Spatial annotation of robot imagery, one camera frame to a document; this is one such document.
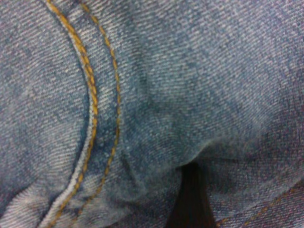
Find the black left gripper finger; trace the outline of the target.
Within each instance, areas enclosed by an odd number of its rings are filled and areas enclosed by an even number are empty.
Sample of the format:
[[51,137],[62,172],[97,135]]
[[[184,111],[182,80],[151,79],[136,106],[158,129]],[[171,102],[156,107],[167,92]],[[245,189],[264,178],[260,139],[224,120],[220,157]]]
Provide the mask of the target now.
[[204,172],[197,163],[182,167],[182,182],[167,228],[215,228]]

